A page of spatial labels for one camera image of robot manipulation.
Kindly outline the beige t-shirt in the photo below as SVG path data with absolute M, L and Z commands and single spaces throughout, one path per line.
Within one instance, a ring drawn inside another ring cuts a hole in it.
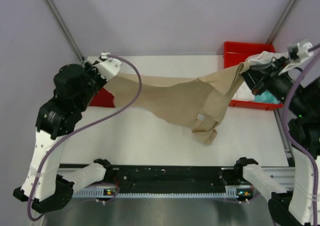
M 233 96 L 244 82 L 242 73 L 249 63 L 199 77 L 174 78 L 119 73 L 105 89 L 113 95 L 115 107 L 132 104 L 153 113 L 170 124 L 190 128 L 193 137 L 210 145 L 217 136 L 216 128 L 225 117 Z

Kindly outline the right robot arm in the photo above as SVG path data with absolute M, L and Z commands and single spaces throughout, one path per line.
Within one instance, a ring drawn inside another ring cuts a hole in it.
M 280 226 L 320 224 L 320 80 L 301 86 L 320 60 L 317 53 L 296 80 L 288 75 L 289 59 L 252 65 L 242 75 L 253 94 L 270 92 L 283 103 L 282 128 L 294 156 L 294 187 L 288 190 L 268 176 L 254 159 L 242 157 L 234 166 L 239 184 L 250 182 L 265 198 L 271 218 Z

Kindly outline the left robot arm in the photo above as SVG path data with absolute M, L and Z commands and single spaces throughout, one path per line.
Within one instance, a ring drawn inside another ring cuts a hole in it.
M 112 170 L 108 161 L 95 160 L 90 165 L 65 176 L 58 175 L 65 144 L 55 143 L 70 135 L 82 119 L 93 97 L 106 84 L 107 77 L 97 65 L 69 64 L 53 78 L 53 98 L 38 112 L 35 147 L 27 178 L 13 196 L 28 202 L 28 208 L 45 214 L 64 208 L 74 193 L 95 183 L 109 184 Z

